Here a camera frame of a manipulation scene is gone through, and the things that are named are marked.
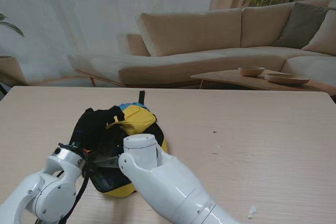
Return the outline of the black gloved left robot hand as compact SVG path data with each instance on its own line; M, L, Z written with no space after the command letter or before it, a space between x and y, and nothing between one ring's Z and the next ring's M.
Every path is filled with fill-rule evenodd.
M119 106L107 110L88 108L75 125L69 144L88 151L99 148L120 132L118 122L124 120Z

